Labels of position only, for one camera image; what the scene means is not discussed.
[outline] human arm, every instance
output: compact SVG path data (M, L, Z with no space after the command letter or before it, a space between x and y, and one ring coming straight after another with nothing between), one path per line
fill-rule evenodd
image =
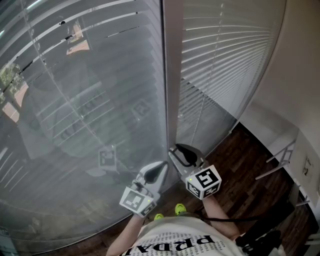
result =
M202 202L209 218L229 219L213 195L206 197ZM210 221L210 223L212 227L230 240L240 236L239 229L233 222Z
M144 221L144 218L133 215L121 234L110 245L106 256L118 256L130 249L137 240Z

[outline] person's left arm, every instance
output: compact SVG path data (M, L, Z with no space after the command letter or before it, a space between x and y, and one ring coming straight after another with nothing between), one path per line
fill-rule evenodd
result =
M133 215L121 234L110 245L106 256L118 256L131 248L138 238L145 219Z

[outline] dark brown floor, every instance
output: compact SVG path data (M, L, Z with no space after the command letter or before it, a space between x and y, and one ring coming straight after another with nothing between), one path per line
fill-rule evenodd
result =
M222 185L215 197L230 218L249 217L263 213L273 205L286 191L290 190L293 181L284 169L267 177L255 180L255 177L278 165L276 160L266 163L271 156L267 149L241 124L239 124L207 158L218 170ZM165 216L174 215L177 203L185 204L189 212L198 210L202 203L178 183L162 196L155 213ZM104 256L109 245L119 235L128 220L109 228L85 241L46 253L46 256ZM254 222L238 224L242 233ZM282 245L288 256L301 256L307 247L307 237L316 233L318 224L307 206L296 208L278 227L282 234Z

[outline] yellow shoe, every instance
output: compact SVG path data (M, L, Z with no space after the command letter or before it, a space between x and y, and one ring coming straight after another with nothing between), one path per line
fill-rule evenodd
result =
M176 206L175 206L175 215L179 215L180 213L183 213L183 212L186 212L187 209L186 207L182 204L182 203L178 203Z
M164 218L165 216L162 214L162 213L158 213L157 215L155 215L154 216L154 221L156 221L156 220L160 220L160 219L162 219L162 218Z

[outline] glass panel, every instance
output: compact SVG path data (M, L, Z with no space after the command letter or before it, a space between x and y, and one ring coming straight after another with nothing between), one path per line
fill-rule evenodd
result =
M4 253L115 224L139 170L167 159L159 0L0 3Z
M248 104L276 43L285 0L184 0L177 142L209 153Z

